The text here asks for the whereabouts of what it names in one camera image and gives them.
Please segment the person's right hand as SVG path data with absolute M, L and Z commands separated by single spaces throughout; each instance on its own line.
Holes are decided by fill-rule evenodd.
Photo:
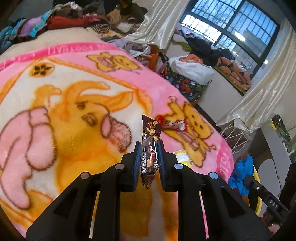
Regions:
M 262 218 L 261 218 L 261 221 L 268 227 L 269 229 L 269 232 L 274 235 L 281 227 L 281 224 L 279 223 L 272 223 L 271 221 L 268 222 L 267 219 L 268 219 L 268 216 L 269 216 L 269 213 L 268 211 L 265 211 Z

